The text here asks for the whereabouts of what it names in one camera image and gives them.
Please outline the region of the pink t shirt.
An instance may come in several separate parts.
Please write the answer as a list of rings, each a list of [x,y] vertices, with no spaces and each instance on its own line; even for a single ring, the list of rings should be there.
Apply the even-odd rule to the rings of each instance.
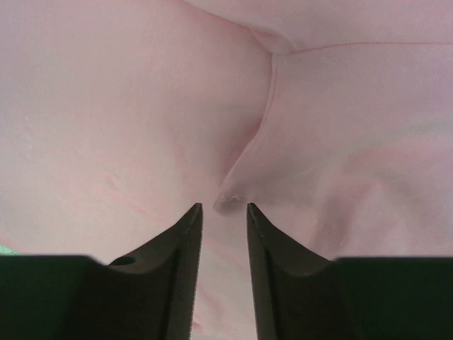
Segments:
[[[2,1],[1,245],[110,262],[194,203],[195,339],[254,339],[246,205],[452,254],[451,1]]]

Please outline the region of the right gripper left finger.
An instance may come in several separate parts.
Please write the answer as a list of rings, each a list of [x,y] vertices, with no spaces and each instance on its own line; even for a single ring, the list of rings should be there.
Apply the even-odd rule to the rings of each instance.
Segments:
[[[202,205],[108,265],[89,256],[1,257],[1,338],[189,339]]]

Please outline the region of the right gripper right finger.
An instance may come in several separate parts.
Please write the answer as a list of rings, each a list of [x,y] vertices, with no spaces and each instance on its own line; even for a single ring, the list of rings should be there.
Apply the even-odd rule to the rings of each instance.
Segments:
[[[259,339],[451,339],[452,259],[329,261],[247,206]]]

